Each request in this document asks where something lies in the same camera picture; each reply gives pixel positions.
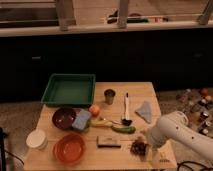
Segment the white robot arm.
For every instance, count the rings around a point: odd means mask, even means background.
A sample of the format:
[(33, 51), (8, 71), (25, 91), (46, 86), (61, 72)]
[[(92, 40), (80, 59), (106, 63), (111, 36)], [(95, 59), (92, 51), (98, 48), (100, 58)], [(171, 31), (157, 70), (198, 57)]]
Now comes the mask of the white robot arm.
[(187, 116), (180, 111), (163, 115), (147, 129), (146, 140), (151, 147), (161, 148), (173, 139), (213, 162), (213, 139), (190, 129), (188, 123)]

